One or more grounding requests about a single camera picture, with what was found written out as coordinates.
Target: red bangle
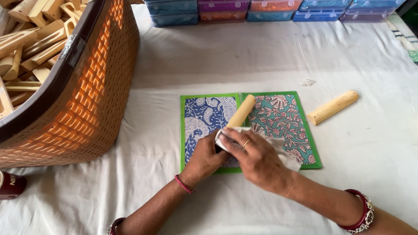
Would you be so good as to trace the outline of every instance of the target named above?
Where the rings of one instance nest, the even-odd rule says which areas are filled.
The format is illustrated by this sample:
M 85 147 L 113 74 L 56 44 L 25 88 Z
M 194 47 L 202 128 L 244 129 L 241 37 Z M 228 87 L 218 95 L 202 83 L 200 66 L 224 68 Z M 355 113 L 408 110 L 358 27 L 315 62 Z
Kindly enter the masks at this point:
M 177 183 L 183 187 L 184 190 L 186 190 L 188 193 L 192 193 L 194 191 L 196 191 L 196 189 L 190 190 L 186 185 L 184 185 L 179 179 L 178 179 L 178 175 L 175 175 L 174 178 L 176 179 Z
M 347 189 L 345 191 L 351 194 L 357 195 L 361 198 L 363 202 L 363 214 L 362 214 L 361 219 L 354 225 L 351 225 L 351 226 L 338 225 L 338 226 L 350 233 L 363 232 L 367 230 L 369 228 L 369 225 L 373 222 L 374 208 L 373 208 L 372 201 L 366 195 L 362 194 L 361 192 L 357 190 Z
M 115 221 L 114 221 L 114 222 L 110 225 L 109 229 L 107 230 L 106 235 L 116 235 L 115 228 L 116 228 L 116 226 L 120 225 L 120 223 L 122 223 L 122 221 L 123 221 L 124 219 L 126 219 L 126 218 L 119 218 L 119 219 L 115 220 Z

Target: nescafe cup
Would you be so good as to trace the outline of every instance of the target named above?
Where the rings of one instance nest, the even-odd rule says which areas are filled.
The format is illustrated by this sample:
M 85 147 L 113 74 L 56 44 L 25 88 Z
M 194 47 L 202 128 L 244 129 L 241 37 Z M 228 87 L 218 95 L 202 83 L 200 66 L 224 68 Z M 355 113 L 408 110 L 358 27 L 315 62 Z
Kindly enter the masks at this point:
M 26 178 L 0 171 L 0 200 L 18 197 L 26 188 Z

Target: human arm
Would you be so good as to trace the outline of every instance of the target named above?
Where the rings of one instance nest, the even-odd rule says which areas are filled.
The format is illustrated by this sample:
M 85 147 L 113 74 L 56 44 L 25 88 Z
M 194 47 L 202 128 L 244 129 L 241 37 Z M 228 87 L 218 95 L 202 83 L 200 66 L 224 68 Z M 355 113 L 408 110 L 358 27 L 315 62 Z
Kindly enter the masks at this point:
M 215 153 L 216 133 L 214 131 L 197 142 L 190 161 L 178 176 L 180 182 L 189 189 L 194 189 L 201 180 L 214 173 L 229 156 L 226 151 Z M 157 234 L 187 194 L 173 179 L 117 226 L 116 235 Z
M 222 144 L 239 161 L 244 176 L 266 191 L 292 199 L 343 226 L 356 224 L 363 214 L 362 201 L 346 191 L 318 184 L 297 172 L 287 169 L 274 149 L 261 136 L 252 131 L 238 133 L 225 129 L 220 136 Z M 369 229 L 370 235 L 405 234 L 418 235 L 418 231 L 375 207 L 375 218 Z

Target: green border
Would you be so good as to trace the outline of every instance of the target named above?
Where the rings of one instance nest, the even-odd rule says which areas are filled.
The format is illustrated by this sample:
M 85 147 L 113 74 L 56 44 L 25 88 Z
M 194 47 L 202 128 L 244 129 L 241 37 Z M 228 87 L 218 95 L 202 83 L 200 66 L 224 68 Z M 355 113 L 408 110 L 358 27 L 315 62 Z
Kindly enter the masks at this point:
M 289 92 L 259 92 L 259 93 L 241 93 L 241 99 L 244 100 L 247 95 L 252 94 L 254 96 L 256 95 L 294 95 L 296 99 L 296 103 L 298 104 L 299 111 L 301 112 L 301 118 L 303 121 L 303 125 L 305 126 L 306 135 L 308 136 L 308 139 L 311 141 L 312 145 L 312 152 L 313 156 L 315 157 L 314 164 L 302 164 L 301 170 L 307 170 L 307 169 L 318 169 L 322 168 L 321 160 L 319 159 L 318 151 L 316 150 L 316 145 L 314 142 L 314 138 L 312 137 L 311 130 L 309 129 L 308 122 L 306 121 L 305 112 L 303 111 L 301 100 L 299 99 L 298 93 L 296 91 L 289 91 Z M 245 119 L 245 125 L 251 126 L 250 122 L 248 121 L 248 117 Z
M 181 122 L 180 172 L 183 171 L 186 165 L 184 162 L 184 155 L 185 155 L 184 144 L 186 142 L 186 138 L 184 136 L 185 135 L 184 133 L 184 105 L 186 103 L 186 99 L 206 98 L 206 97 L 235 97 L 235 101 L 237 101 L 237 109 L 241 105 L 239 93 L 180 96 L 180 107 L 181 107 L 181 110 L 180 110 L 180 122 Z M 229 174 L 229 173 L 242 173 L 242 171 L 240 167 L 221 167 L 214 172 L 214 174 Z

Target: table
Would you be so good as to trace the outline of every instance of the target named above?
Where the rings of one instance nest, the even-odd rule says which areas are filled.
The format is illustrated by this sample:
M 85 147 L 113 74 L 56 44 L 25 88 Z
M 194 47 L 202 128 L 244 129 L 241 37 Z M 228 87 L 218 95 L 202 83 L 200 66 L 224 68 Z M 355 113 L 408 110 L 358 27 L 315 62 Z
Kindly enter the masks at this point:
M 114 146 L 88 163 L 4 169 L 25 175 L 28 187 L 0 202 L 1 231 L 103 235 L 134 212 L 178 174 L 180 95 L 295 90 L 310 112 L 349 89 L 357 102 L 310 125 L 324 167 L 301 174 L 358 189 L 418 229 L 418 66 L 387 24 L 153 28 L 144 5 L 133 9 L 140 52 Z M 214 175 L 197 189 L 160 234 L 345 234 L 242 174 Z

